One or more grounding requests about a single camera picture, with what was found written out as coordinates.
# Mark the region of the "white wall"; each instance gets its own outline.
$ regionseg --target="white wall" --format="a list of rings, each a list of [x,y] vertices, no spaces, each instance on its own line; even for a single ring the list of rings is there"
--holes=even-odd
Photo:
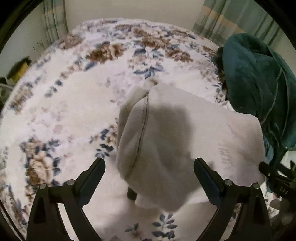
[[[41,39],[45,47],[48,46],[41,15],[42,4],[23,20],[9,38],[0,53],[0,76],[6,77],[11,67],[26,56],[30,56],[31,60],[35,61],[44,51],[42,47],[36,51],[33,48],[33,46],[37,48],[37,42]]]
[[[192,29],[205,0],[65,0],[69,30],[98,18],[139,18]]]
[[[280,39],[276,40],[272,48],[283,57],[296,76],[296,50],[284,33]]]

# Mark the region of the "curtain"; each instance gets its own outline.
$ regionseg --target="curtain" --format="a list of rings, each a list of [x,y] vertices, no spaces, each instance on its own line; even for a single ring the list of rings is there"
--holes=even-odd
[[[43,8],[45,33],[48,43],[52,44],[68,32],[64,0],[44,0]]]
[[[271,45],[281,32],[254,0],[205,0],[193,31],[219,46],[238,33],[254,35]]]

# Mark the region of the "beige cloth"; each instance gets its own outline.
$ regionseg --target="beige cloth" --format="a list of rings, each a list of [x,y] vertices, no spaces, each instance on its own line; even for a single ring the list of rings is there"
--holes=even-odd
[[[232,112],[175,87],[148,80],[119,115],[116,165],[138,194],[167,211],[208,199],[193,172],[202,157],[223,179],[262,184],[265,160],[256,117]]]

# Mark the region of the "floral bedsheet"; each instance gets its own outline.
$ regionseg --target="floral bedsheet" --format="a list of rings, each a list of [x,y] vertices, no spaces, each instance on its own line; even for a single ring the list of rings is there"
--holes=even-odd
[[[76,179],[102,157],[106,173],[83,210],[103,240],[196,240],[215,212],[210,203],[172,214],[126,198],[114,164],[117,118],[130,90],[151,76],[231,109],[211,62],[217,48],[186,29],[135,19],[87,21],[50,46],[0,116],[0,199],[21,233],[40,184]]]

